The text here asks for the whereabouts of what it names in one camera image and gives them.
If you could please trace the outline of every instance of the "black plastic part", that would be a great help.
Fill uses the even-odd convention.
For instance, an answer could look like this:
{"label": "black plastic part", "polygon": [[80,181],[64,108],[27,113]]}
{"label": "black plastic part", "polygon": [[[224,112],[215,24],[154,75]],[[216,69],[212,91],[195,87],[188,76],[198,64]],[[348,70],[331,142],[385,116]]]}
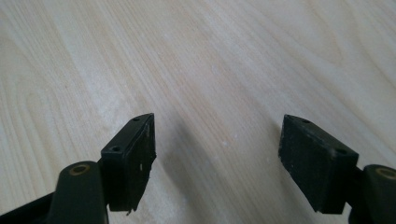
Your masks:
{"label": "black plastic part", "polygon": [[108,223],[98,163],[82,161],[61,171],[47,223]]}
{"label": "black plastic part", "polygon": [[44,224],[50,210],[52,193],[0,216],[2,224]]}
{"label": "black plastic part", "polygon": [[315,211],[342,214],[358,153],[306,119],[285,115],[279,157]]}
{"label": "black plastic part", "polygon": [[396,223],[396,170],[381,165],[364,167],[362,192],[374,223]]}
{"label": "black plastic part", "polygon": [[363,178],[363,171],[356,167],[353,176],[347,182],[346,202],[352,207],[348,218],[349,224],[374,223],[362,191]]}
{"label": "black plastic part", "polygon": [[131,119],[101,153],[110,210],[136,210],[156,158],[154,114]]}

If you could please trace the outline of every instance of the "light wood surface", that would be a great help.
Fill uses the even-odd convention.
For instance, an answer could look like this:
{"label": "light wood surface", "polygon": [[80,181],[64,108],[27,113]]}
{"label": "light wood surface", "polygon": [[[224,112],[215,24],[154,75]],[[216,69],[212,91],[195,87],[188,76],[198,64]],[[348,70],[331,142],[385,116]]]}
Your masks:
{"label": "light wood surface", "polygon": [[284,114],[396,167],[392,0],[0,3],[0,213],[156,116],[138,210],[110,223],[347,223],[282,167]]}

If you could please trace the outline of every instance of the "brass screw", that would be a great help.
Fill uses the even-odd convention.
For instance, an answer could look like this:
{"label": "brass screw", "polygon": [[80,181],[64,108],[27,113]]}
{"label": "brass screw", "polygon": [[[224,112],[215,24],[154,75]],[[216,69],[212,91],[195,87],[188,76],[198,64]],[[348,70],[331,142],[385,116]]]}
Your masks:
{"label": "brass screw", "polygon": [[387,179],[396,180],[396,172],[387,169],[387,168],[377,168],[375,169],[376,173],[384,176]]}
{"label": "brass screw", "polygon": [[90,165],[88,164],[80,164],[76,165],[70,169],[70,175],[82,175],[90,170]]}

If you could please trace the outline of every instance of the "clamp jaw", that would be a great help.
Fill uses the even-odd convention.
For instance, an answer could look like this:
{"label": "clamp jaw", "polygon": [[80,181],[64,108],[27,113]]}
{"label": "clamp jaw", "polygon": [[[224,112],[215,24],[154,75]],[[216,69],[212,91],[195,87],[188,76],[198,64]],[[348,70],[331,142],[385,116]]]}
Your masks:
{"label": "clamp jaw", "polygon": [[110,211],[136,210],[156,158],[154,114],[131,119],[102,149],[99,162],[64,168],[56,190],[0,216],[0,223],[108,223]]}
{"label": "clamp jaw", "polygon": [[396,223],[396,171],[356,167],[359,154],[309,120],[285,115],[279,158],[315,212],[352,211],[349,223]]}

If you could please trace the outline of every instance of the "wood grain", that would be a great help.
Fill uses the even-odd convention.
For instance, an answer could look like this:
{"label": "wood grain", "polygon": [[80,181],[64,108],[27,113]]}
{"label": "wood grain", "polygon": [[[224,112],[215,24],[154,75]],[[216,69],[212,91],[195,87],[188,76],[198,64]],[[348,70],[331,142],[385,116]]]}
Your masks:
{"label": "wood grain", "polygon": [[140,114],[158,159],[111,223],[346,223],[277,157],[288,113],[396,167],[392,0],[0,1],[0,213]]}

